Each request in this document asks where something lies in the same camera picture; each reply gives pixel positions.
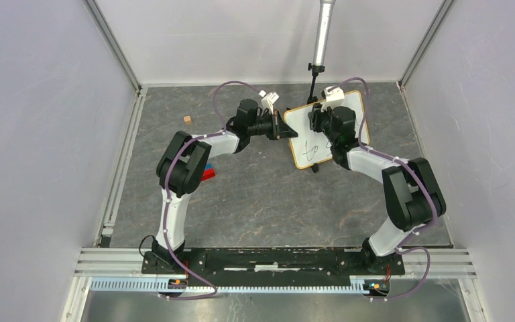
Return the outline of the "yellow framed whiteboard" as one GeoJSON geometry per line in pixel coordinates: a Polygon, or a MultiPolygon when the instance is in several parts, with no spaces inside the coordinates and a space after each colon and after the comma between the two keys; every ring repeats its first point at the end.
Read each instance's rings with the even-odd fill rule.
{"type": "MultiPolygon", "coordinates": [[[[329,140],[323,133],[316,133],[310,129],[308,114],[312,111],[313,103],[286,111],[284,114],[285,123],[291,127],[298,136],[290,138],[289,144],[297,169],[306,169],[314,164],[331,161],[329,140]]],[[[370,144],[368,125],[365,124],[359,132],[360,121],[364,115],[363,95],[360,91],[349,91],[344,94],[343,106],[350,108],[356,114],[355,132],[360,133],[363,143],[370,144]]]]}

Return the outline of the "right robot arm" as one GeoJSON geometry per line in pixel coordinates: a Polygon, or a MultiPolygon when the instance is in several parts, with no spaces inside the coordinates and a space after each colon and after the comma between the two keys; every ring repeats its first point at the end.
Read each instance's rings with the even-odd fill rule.
{"type": "Polygon", "coordinates": [[[399,254],[410,235],[417,235],[447,211],[447,205],[429,161],[391,157],[365,145],[356,135],[356,113],[344,106],[323,109],[315,103],[308,113],[310,129],[329,142],[333,161],[381,183],[388,218],[365,239],[361,267],[377,274],[392,254],[399,254]]]}

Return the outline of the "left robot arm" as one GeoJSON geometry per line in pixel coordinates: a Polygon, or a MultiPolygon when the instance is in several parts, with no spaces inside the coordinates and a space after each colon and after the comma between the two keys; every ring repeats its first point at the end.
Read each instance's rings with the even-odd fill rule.
{"type": "Polygon", "coordinates": [[[162,189],[160,228],[152,242],[158,264],[167,273],[178,272],[184,264],[184,222],[191,194],[203,181],[209,159],[236,154],[249,145],[253,136],[269,140],[298,137],[276,109],[262,109],[251,99],[240,101],[225,131],[193,136],[177,131],[158,162],[156,175],[162,189]]]}

